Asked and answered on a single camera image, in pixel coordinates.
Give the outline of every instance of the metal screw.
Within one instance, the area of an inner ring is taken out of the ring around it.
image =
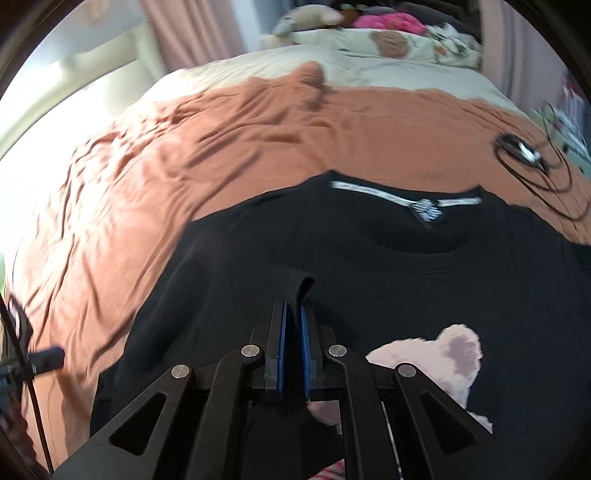
[[[174,378],[185,378],[190,371],[191,369],[187,365],[176,365],[170,373]]]
[[[347,353],[347,349],[342,345],[332,345],[329,348],[329,353],[332,356],[344,356]]]
[[[244,356],[257,356],[260,353],[261,349],[256,345],[245,345],[242,347],[242,350],[240,351]]]
[[[406,378],[412,378],[417,374],[417,369],[412,365],[400,365],[398,373]]]

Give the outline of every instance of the t-shirt neck tag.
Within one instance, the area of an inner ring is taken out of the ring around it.
[[[380,197],[381,199],[396,203],[397,205],[407,207],[417,218],[417,220],[419,220],[426,228],[431,228],[435,221],[442,220],[444,218],[443,211],[441,210],[442,208],[460,205],[480,205],[482,203],[482,199],[480,197],[443,200],[409,200],[392,193],[384,192],[383,190],[374,189],[372,187],[363,187],[361,185],[348,183],[346,181],[331,181],[330,186],[339,190],[367,193],[368,195]]]

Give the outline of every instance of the cable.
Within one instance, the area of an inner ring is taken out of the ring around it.
[[[552,107],[552,105],[550,105],[548,102],[544,102],[542,103],[542,109],[544,109],[545,106],[548,106],[551,111],[552,111],[552,115],[553,115],[553,119],[556,120],[557,116],[556,116],[556,111],[554,110],[554,107]],[[566,169],[569,173],[569,183],[566,187],[562,187],[562,188],[556,188],[556,187],[551,187],[549,185],[549,178],[550,175],[548,172],[544,171],[541,172],[541,174],[543,174],[545,176],[544,181],[546,183],[546,185],[540,185],[539,183],[536,183],[526,177],[524,177],[521,173],[517,172],[514,168],[512,168],[506,161],[504,161],[501,158],[501,150],[505,151],[500,145],[496,144],[495,145],[495,155],[496,155],[496,159],[500,162],[501,165],[503,165],[505,167],[505,169],[511,173],[511,175],[513,175],[517,180],[519,180],[519,182],[526,188],[528,189],[531,194],[533,194],[535,197],[537,197],[538,199],[540,199],[552,212],[554,212],[556,215],[558,215],[559,217],[562,217],[566,220],[569,220],[571,222],[580,222],[581,220],[583,220],[587,214],[589,213],[589,209],[591,208],[591,200],[587,200],[587,205],[584,208],[584,211],[579,215],[579,216],[570,216],[567,213],[561,212],[560,210],[558,210],[556,207],[554,207],[551,203],[549,203],[545,198],[542,197],[542,195],[539,194],[539,192],[537,192],[536,190],[534,190],[533,187],[542,190],[543,192],[550,192],[550,193],[554,193],[556,195],[560,194],[560,193],[568,193],[573,189],[573,173],[570,169],[570,165],[569,162],[566,160],[566,158],[564,157],[563,153],[560,151],[560,149],[556,148],[556,146],[554,145],[554,143],[552,142],[552,138],[550,135],[550,132],[548,131],[548,120],[546,118],[546,115],[544,113],[544,111],[542,110],[542,120],[544,122],[544,132],[546,134],[546,140],[538,143],[535,148],[536,150],[539,149],[542,146],[546,146],[546,145],[550,145],[552,147],[552,150],[554,150],[554,153],[556,153],[556,155],[559,157],[560,161],[558,163],[555,164],[551,164],[548,163],[547,161],[545,162],[545,164],[547,165],[549,170],[554,170],[557,168],[562,167],[563,165],[566,165]]]
[[[10,320],[10,314],[8,313],[8,309],[6,307],[6,304],[4,303],[2,295],[0,295],[0,318],[2,319],[2,324],[4,324],[4,329],[6,330],[6,333],[10,338],[12,346],[14,347],[17,353],[17,360],[21,366],[22,374],[25,378],[25,384],[27,385],[29,395],[31,396],[31,404],[33,405],[33,413],[35,414],[35,423],[37,424],[37,430],[39,432],[39,439],[41,440],[41,448],[43,449],[43,455],[45,456],[45,461],[47,462],[47,470],[49,471],[50,475],[53,475],[53,464],[51,462],[51,456],[49,454],[49,447],[47,446],[45,430],[43,430],[43,422],[41,421],[41,410],[39,409],[37,394],[35,393],[35,387],[33,386],[33,376],[31,375],[31,367],[25,359],[25,356],[22,354],[21,346],[18,343],[17,333]]]

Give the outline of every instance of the pink curtain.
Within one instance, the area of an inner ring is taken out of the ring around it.
[[[231,0],[141,0],[171,71],[245,52]]]
[[[556,106],[566,67],[548,42],[505,0],[480,0],[482,73],[521,110]]]

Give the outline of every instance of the pink plush toy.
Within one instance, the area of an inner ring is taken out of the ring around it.
[[[379,28],[380,30],[400,30],[402,32],[424,35],[427,27],[409,14],[397,12],[385,15],[362,15],[353,24],[355,28]]]

